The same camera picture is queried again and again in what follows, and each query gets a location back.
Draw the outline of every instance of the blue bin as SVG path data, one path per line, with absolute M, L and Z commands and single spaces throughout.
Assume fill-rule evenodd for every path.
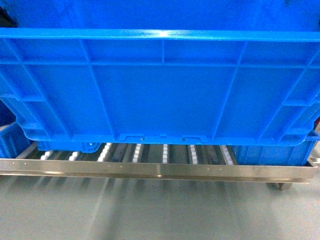
M 232 146 L 240 165 L 304 166 L 320 135 L 311 131 L 297 146 Z
M 15 158 L 30 145 L 16 117 L 0 101 L 0 158 Z
M 295 146 L 320 116 L 318 0 L 0 6 L 0 99 L 55 148 Z

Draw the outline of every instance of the gray floor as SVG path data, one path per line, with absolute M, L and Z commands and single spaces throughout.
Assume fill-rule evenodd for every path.
M 264 183 L 0 177 L 1 240 L 319 240 L 320 171 Z

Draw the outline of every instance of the conveyor leg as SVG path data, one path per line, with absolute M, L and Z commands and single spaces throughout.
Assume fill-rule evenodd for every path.
M 279 190 L 283 191 L 291 188 L 292 183 L 267 183 L 267 185 L 276 186 Z

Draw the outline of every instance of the roller conveyor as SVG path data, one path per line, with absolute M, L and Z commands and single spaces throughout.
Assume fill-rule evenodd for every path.
M 33 143 L 16 159 L 0 159 L 1 175 L 308 183 L 318 170 L 305 166 L 238 165 L 225 145 L 102 144 L 95 153 L 38 151 Z

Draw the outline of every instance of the crate rim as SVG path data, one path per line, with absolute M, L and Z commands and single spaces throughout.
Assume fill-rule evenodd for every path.
M 314 31 L 161 30 L 87 28 L 0 28 L 3 39 L 197 40 L 251 42 L 320 42 Z

